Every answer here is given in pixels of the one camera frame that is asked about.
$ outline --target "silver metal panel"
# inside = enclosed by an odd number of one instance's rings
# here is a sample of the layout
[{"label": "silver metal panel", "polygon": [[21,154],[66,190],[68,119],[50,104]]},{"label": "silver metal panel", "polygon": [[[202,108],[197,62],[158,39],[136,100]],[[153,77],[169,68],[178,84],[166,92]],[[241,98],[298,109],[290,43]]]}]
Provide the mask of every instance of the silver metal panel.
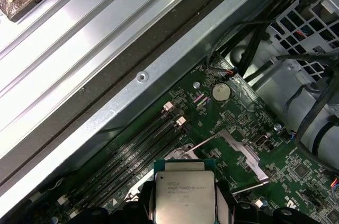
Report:
[{"label": "silver metal panel", "polygon": [[0,157],[180,0],[45,0],[0,24]]},{"label": "silver metal panel", "polygon": [[216,220],[212,171],[160,171],[156,174],[157,224],[213,224]]},{"label": "silver metal panel", "polygon": [[43,161],[4,193],[0,198],[0,205],[2,206],[0,208],[0,217],[30,193],[102,127],[108,123],[119,124],[118,114],[125,109],[127,110],[128,107],[136,105],[139,110],[133,109],[133,115],[137,115],[143,108],[150,105],[155,98],[164,93],[206,55],[206,51],[210,48],[209,43],[214,42],[225,28],[235,21],[244,19],[244,15],[248,16],[249,13],[259,8],[264,1],[225,0],[222,2],[175,45],[171,46],[146,68],[145,71],[149,76],[146,82],[131,81]]}]

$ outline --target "ventilation grille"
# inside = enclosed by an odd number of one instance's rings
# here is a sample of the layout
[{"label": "ventilation grille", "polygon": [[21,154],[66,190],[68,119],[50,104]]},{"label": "ventilation grille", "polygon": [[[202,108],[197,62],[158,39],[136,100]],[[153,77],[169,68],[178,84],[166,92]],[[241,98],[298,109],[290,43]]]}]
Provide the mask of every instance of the ventilation grille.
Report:
[{"label": "ventilation grille", "polygon": [[[273,44],[276,47],[279,44],[278,50],[283,48],[292,55],[321,55],[339,50],[339,16],[323,6],[326,0],[315,0],[313,4],[305,1],[296,0],[278,17],[278,24],[271,25]],[[299,63],[315,81],[326,68],[318,62]]]}]

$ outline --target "motherboard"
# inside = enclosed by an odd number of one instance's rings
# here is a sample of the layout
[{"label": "motherboard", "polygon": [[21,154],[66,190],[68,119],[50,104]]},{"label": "motherboard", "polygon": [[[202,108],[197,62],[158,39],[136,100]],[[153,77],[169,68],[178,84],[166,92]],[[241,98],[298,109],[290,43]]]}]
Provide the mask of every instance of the motherboard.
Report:
[{"label": "motherboard", "polygon": [[49,196],[57,203],[48,212],[65,221],[92,206],[113,212],[135,199],[131,188],[151,177],[154,160],[189,145],[198,158],[216,160],[216,179],[227,181],[238,201],[260,200],[266,212],[288,206],[339,223],[333,177],[303,156],[293,138],[240,76],[198,65],[66,178]]}]

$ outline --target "integrated circuit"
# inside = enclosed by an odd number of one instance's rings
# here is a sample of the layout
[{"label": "integrated circuit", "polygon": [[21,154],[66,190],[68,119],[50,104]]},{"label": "integrated circuit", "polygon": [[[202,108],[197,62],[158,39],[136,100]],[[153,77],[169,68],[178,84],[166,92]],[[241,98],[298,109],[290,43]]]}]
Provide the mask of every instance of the integrated circuit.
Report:
[{"label": "integrated circuit", "polygon": [[334,209],[327,215],[327,218],[330,220],[331,223],[336,224],[339,222],[339,212]]},{"label": "integrated circuit", "polygon": [[304,164],[301,163],[298,167],[296,167],[295,172],[300,178],[303,178],[309,172],[309,170]]}]

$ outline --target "green circuit board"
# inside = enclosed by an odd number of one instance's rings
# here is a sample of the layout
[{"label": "green circuit board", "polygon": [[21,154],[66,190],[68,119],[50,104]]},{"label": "green circuit board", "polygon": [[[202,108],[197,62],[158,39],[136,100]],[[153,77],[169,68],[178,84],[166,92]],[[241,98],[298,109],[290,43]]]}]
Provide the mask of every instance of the green circuit board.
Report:
[{"label": "green circuit board", "polygon": [[[222,66],[230,68],[225,61]],[[218,102],[213,98],[212,89],[217,84],[227,84],[230,88],[228,100]],[[167,102],[174,105],[171,112],[163,111]],[[187,121],[182,126],[184,129],[178,129],[175,121],[182,115]],[[277,123],[282,125],[279,131],[274,129]],[[241,77],[224,78],[204,65],[184,76],[53,191],[50,202],[65,194],[70,204],[53,207],[49,215],[59,213],[67,220],[75,209],[91,206],[103,206],[112,212],[124,202],[129,189],[152,169],[155,159],[164,158],[182,145],[197,145],[223,129],[250,147],[260,158],[259,167],[269,177],[268,184],[237,194],[237,199],[255,202],[265,198],[268,202],[265,211],[288,206],[321,223],[339,223],[339,207],[330,192],[333,178],[299,153],[285,133],[283,123]],[[216,160],[216,178],[226,180],[231,191],[259,183],[256,174],[245,163],[245,156],[234,151],[220,136],[194,153],[201,159]]]},{"label": "green circuit board", "polygon": [[[213,100],[211,89],[224,82],[231,88],[230,98],[219,103]],[[226,129],[237,141],[247,145],[260,158],[259,166],[270,182],[240,196],[241,200],[267,199],[267,209],[292,207],[321,223],[339,222],[339,208],[331,198],[330,181],[321,167],[305,158],[295,147],[293,140],[281,131],[275,131],[276,123],[283,124],[271,112],[263,100],[239,76],[225,81],[221,75],[211,73],[204,65],[189,72],[168,93],[160,98],[148,112],[158,110],[171,101],[189,117],[190,129],[182,137],[181,144],[195,145]],[[251,141],[266,131],[272,135],[261,146]],[[232,190],[258,183],[255,173],[246,165],[246,158],[236,152],[222,137],[216,137],[195,151],[199,158],[214,158],[217,179],[227,180]]]}]

